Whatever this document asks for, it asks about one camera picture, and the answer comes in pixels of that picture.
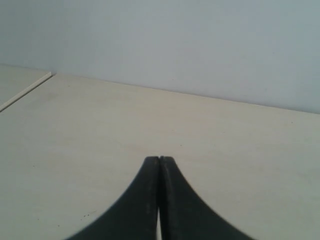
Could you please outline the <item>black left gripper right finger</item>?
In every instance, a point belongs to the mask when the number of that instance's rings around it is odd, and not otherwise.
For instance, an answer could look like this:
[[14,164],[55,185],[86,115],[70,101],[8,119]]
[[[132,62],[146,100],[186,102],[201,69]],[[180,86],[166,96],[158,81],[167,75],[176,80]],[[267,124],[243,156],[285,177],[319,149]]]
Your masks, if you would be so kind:
[[163,240],[252,239],[198,196],[173,157],[159,159],[158,208]]

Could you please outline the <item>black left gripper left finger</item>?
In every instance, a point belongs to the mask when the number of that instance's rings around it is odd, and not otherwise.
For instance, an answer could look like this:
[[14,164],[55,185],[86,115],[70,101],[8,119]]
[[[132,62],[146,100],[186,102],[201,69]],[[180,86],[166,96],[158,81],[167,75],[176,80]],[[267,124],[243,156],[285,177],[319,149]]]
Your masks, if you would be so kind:
[[149,156],[125,192],[98,219],[70,240],[155,240],[159,157]]

